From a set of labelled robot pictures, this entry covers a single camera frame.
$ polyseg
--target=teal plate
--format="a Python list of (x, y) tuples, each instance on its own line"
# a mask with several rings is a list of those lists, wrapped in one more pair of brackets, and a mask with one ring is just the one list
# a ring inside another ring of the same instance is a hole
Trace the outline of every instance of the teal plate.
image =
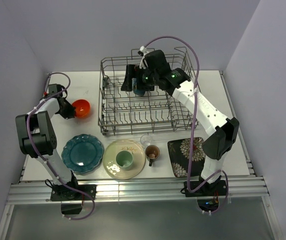
[(97, 137), (81, 134), (73, 137), (64, 146), (64, 164), (75, 173), (89, 173), (102, 162), (104, 147)]

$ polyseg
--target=wire basket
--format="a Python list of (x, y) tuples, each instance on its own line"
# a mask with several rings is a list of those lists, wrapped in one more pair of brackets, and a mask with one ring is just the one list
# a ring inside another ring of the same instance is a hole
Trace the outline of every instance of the wire basket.
[[(141, 56), (133, 49), (130, 56), (101, 60), (98, 125), (105, 136), (156, 133), (191, 128), (192, 114), (165, 91), (155, 87), (145, 96), (121, 91), (126, 65), (139, 65)], [(195, 72), (185, 47), (166, 54), (171, 68), (183, 69), (191, 79)]]

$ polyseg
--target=red bowl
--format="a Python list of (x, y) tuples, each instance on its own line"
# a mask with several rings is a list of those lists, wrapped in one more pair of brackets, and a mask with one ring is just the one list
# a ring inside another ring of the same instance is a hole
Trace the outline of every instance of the red bowl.
[(89, 115), (91, 105), (85, 99), (79, 99), (72, 104), (76, 109), (76, 117), (83, 119)]

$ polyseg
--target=yellow plate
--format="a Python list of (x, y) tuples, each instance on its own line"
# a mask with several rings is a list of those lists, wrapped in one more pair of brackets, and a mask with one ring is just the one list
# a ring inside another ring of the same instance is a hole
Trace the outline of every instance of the yellow plate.
[[(116, 164), (116, 155), (120, 151), (133, 153), (133, 166), (125, 171)], [(145, 153), (140, 144), (129, 139), (120, 139), (112, 142), (106, 148), (103, 155), (103, 166), (109, 176), (115, 179), (125, 180), (135, 177), (145, 165)]]

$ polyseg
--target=plate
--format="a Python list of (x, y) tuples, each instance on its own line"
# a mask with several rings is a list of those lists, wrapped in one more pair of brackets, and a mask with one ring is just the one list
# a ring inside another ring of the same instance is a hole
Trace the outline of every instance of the plate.
[(81, 134), (73, 137), (64, 146), (62, 159), (73, 172), (92, 172), (102, 161), (104, 147), (97, 137)]
[[(195, 137), (193, 146), (193, 158), (191, 176), (200, 176), (204, 168), (205, 153), (202, 149), (203, 138)], [(175, 177), (187, 177), (189, 149), (191, 139), (173, 140), (167, 143), (169, 158)]]
[[(120, 151), (133, 153), (133, 167), (125, 171), (116, 164), (116, 155)], [(120, 139), (112, 142), (105, 150), (103, 166), (109, 176), (115, 179), (126, 180), (135, 177), (145, 165), (145, 153), (142, 146), (130, 139)]]

